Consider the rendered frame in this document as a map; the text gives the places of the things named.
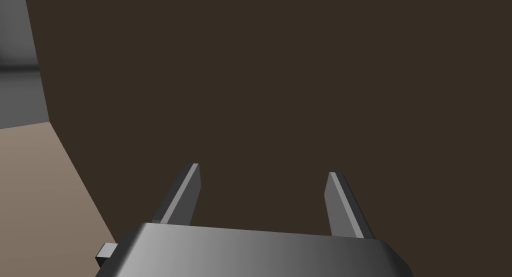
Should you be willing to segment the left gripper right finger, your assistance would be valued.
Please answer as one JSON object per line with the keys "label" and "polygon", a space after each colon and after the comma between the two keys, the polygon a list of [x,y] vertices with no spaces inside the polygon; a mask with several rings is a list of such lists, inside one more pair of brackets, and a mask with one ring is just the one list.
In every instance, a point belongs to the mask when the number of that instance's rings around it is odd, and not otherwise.
{"label": "left gripper right finger", "polygon": [[345,176],[329,172],[324,201],[332,236],[374,239],[369,224]]}

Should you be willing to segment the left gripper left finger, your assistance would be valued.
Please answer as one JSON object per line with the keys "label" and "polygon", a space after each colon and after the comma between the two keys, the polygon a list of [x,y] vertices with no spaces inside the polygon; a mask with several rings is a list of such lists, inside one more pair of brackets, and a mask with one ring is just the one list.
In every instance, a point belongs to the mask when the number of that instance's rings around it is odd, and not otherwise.
{"label": "left gripper left finger", "polygon": [[151,222],[189,226],[201,192],[202,182],[198,163],[187,163],[157,209]]}

